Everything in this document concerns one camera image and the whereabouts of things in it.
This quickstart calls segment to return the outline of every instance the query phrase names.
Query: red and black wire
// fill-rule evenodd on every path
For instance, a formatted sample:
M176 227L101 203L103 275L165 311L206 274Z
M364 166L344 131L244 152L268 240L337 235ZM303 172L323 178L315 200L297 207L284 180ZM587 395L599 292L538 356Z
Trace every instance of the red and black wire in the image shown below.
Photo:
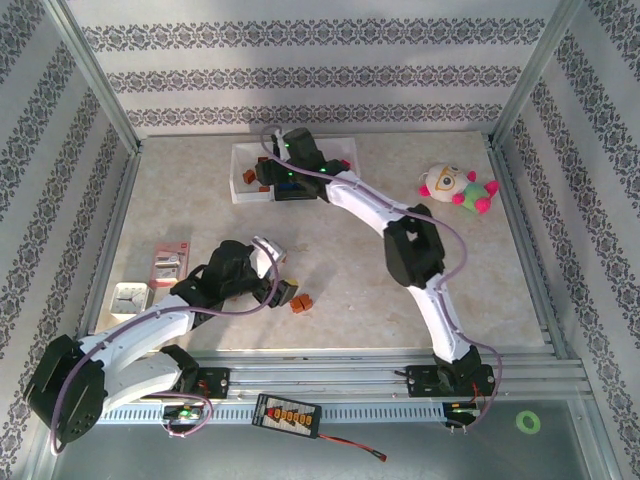
M367 445L362 445L361 443L352 442L351 440L345 440L344 438L331 437L329 435L319 434L318 438L324 438L325 440L329 440L330 442L339 443L341 445L348 445L350 447L360 448L361 450L364 450L365 452L369 452L371 455L376 457L381 462L386 462L387 461L387 456L384 453L379 452L378 450L375 450L375 449L373 449L371 447L368 447Z

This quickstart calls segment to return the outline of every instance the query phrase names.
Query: circuit board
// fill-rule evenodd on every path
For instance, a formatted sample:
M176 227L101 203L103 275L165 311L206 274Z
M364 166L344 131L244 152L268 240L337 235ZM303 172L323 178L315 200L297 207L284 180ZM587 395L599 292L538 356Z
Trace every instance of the circuit board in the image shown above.
M256 427L292 433L307 438L318 436L322 407L261 393L253 412Z

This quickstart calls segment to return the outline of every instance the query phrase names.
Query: damask pattern wall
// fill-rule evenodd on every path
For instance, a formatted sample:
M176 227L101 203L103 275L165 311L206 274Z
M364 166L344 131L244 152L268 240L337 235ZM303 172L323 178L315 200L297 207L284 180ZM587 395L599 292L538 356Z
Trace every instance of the damask pattern wall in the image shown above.
M68 0L138 135L483 130L558 0Z
M503 146L624 478L640 478L639 3L579 10Z
M0 1L0 479L39 422L22 400L73 335L129 154L38 0Z

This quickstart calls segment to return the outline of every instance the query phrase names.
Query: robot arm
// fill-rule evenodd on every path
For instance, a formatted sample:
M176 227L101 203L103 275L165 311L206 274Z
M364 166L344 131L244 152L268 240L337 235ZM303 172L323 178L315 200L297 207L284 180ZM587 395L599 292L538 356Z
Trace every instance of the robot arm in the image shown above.
M442 250L442 246L439 243L439 238L437 238L435 226L424 224L420 225L420 222L413 221L413 219L409 217L390 212L388 208L385 208L385 206L377 200L375 195L367 195L363 193L364 190L368 190L372 193L375 192L375 190L360 181L360 179L351 171L340 172L336 175L336 178L358 182L361 188L351 188L338 182L329 183L326 186L329 203L351 212L385 239L387 267L396 281L409 290L409 293L411 293L418 304L418 308L422 313L433 340L434 354L448 363L453 363L455 360L461 359L469 352L470 345L462 340L451 329L449 324L444 321L442 304L438 299L435 288L436 284L442 277L442 270L444 269L441 259L439 260L438 258L434 258L434 265L431 266L431 268L434 269L434 273L429 279L427 279L426 284L422 286L421 283L411 281L407 278L406 271L404 271L405 264L401 258L402 253L400 249L403 249L405 254L413 253L414 258L411 260L415 265L415 263L417 263L415 262L417 260L415 255L420 254L420 252L412 247L408 241L402 242L402 237L405 236L406 238L406 224L409 224L410 227L424 227L424 232L421 231L420 233L408 230L411 233L415 233L417 235L417 240L419 241L424 240L426 242L427 238L430 240L430 244L425 243L424 248L421 249L422 251L426 250L427 252L430 252L433 249L436 249L442 251L444 254L444 250ZM398 208L403 210L409 208L407 205L398 204L393 202L391 199L387 200L395 203ZM446 286L443 289L443 296L447 302L447 312L450 313L454 325L462 330L460 320L455 314Z
M269 279L272 259L277 264L285 251L259 237L254 238L254 244L261 248L226 240L213 252L208 265L197 267L146 311L97 335L77 341L63 335L47 346L25 398L51 427L62 384L74 368L79 368L66 390L56 426L62 445L84 435L103 412L153 393L193 391L198 364L180 347L170 345L144 359L140 357L213 316L190 311L189 307L221 311L226 299L249 292L260 303L266 302L274 288ZM287 303L297 290L285 280L275 288L268 303L272 308ZM95 352L90 359L89 352Z
M468 391L481 370L486 373L491 367L480 369L477 348L459 334L460 321L446 285L441 284L444 248L440 236L434 224L398 213L431 217L429 209L395 202L365 184L342 162L326 161L306 128L286 134L278 131L272 141L274 154L293 166L293 173L269 160L256 165L258 180L264 185L296 183L307 198L319 197L348 210L383 237L387 269L411 293L431 334L440 390L449 395ZM303 172L323 175L319 178Z

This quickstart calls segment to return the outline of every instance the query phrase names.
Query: small box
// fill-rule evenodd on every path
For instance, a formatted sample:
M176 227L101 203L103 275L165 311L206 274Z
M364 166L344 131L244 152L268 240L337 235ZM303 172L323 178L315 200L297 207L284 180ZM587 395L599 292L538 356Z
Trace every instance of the small box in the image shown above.
M172 287L187 277L189 242L158 243L153 254L151 288Z
M316 145L324 154L325 159L346 160L349 162L351 170L356 175L360 175L355 138L316 138ZM247 170L251 169L255 172L256 163L268 160L265 153L260 143L233 144L231 148L229 187L231 190L231 201L234 204L276 201L274 188L261 191L259 189L260 182L254 181L251 184L247 184L243 178L243 174L246 173Z

